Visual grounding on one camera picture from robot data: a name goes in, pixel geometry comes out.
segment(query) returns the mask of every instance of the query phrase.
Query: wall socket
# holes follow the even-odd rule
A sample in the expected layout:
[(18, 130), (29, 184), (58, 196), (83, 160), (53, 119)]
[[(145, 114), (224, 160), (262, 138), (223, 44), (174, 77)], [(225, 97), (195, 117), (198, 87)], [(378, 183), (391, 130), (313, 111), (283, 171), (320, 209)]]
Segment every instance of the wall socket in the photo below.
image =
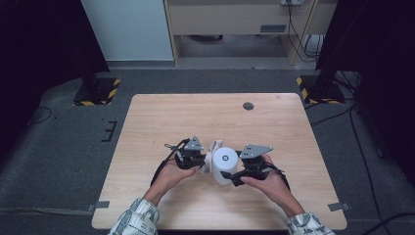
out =
[(288, 6), (288, 5), (292, 5), (293, 7), (301, 6), (301, 5), (304, 5), (304, 1), (305, 0), (281, 0), (281, 6)]

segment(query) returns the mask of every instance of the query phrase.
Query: person's left hand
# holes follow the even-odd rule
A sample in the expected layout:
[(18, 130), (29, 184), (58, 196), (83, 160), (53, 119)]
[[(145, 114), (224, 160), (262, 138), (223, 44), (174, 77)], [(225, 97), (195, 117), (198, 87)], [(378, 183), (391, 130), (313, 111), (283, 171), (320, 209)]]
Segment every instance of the person's left hand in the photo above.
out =
[(159, 204), (161, 197), (167, 193), (168, 190), (176, 186), (184, 178), (190, 177), (198, 171), (199, 166), (194, 166), (190, 169), (179, 168), (174, 160), (174, 156), (175, 155), (172, 155), (170, 157), (171, 161), (168, 161), (165, 164), (156, 181), (143, 197), (155, 206)]

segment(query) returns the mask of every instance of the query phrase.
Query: black stand base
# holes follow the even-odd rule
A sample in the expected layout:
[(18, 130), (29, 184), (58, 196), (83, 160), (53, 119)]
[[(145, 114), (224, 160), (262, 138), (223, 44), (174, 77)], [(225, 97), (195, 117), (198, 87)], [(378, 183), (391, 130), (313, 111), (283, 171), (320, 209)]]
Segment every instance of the black stand base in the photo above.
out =
[(73, 98), (76, 106), (108, 105), (118, 88), (119, 79), (96, 78), (96, 87), (88, 89), (83, 83)]
[(337, 84), (330, 84), (326, 89), (316, 87), (318, 75), (301, 75), (297, 78), (302, 98), (305, 103), (343, 103), (345, 96)]

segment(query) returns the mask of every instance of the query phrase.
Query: patterned sleeve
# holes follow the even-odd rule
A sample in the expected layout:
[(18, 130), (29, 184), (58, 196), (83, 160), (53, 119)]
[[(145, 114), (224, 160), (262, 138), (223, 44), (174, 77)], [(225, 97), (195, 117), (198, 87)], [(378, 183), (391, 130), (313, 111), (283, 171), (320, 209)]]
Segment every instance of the patterned sleeve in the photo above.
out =
[(311, 212), (297, 214), (289, 218), (287, 225), (292, 235), (335, 235), (330, 228), (323, 226), (318, 217)]
[(136, 199), (129, 210), (119, 217), (109, 235), (158, 234), (156, 223), (159, 218), (156, 206), (145, 199)]

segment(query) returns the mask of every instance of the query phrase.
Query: person's right hand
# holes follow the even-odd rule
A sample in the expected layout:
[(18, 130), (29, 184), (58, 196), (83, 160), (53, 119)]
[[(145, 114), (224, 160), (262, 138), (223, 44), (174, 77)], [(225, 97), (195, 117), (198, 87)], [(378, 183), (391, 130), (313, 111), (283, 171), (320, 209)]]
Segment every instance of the person's right hand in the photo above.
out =
[[(263, 154), (262, 157), (270, 164), (273, 164), (268, 155)], [(247, 185), (262, 191), (272, 202), (276, 203), (284, 210), (287, 217), (304, 213), (304, 209), (300, 203), (293, 196), (281, 176), (275, 170), (269, 171), (264, 180), (257, 180), (251, 177), (242, 177), (241, 180)]]

